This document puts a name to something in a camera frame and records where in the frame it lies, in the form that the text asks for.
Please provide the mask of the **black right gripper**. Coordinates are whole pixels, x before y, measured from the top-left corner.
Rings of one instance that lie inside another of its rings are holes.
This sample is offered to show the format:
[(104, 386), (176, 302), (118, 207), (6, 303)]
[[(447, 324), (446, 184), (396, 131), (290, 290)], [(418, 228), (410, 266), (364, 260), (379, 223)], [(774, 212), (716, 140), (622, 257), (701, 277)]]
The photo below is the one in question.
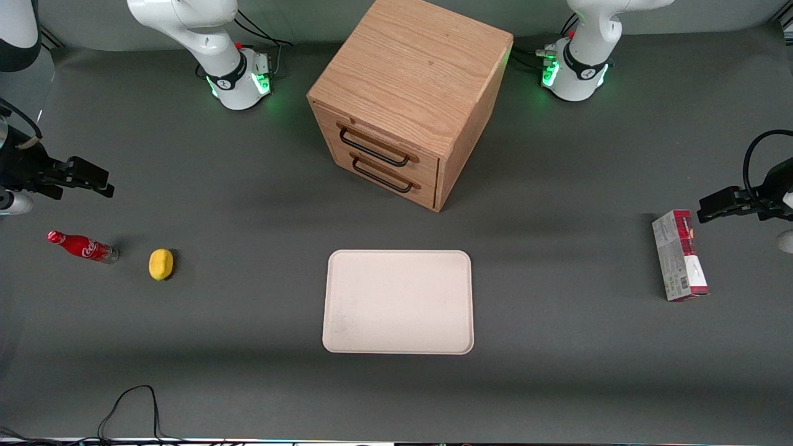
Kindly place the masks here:
[[(112, 198), (115, 194), (115, 186), (108, 183), (110, 173), (79, 156), (71, 156), (67, 160), (67, 172), (73, 180), (66, 181), (65, 187), (90, 190), (106, 198)], [(18, 149), (10, 141), (2, 145), (3, 188), (28, 191), (53, 200), (61, 200), (63, 197), (61, 182), (65, 178), (63, 162), (51, 158), (43, 145), (36, 144), (31, 149)]]

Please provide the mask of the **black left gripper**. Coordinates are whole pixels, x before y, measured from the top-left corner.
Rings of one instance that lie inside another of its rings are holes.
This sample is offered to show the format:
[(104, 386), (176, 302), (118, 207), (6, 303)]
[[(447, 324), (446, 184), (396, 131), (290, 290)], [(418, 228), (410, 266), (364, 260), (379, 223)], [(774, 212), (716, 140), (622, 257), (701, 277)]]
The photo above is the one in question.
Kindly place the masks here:
[[(792, 158), (777, 164), (769, 170), (761, 184), (761, 201), (768, 208), (761, 213), (761, 220), (771, 218), (791, 221), (792, 218)], [(761, 209), (755, 189), (728, 186), (699, 200), (697, 218), (700, 224), (728, 217), (758, 214)]]

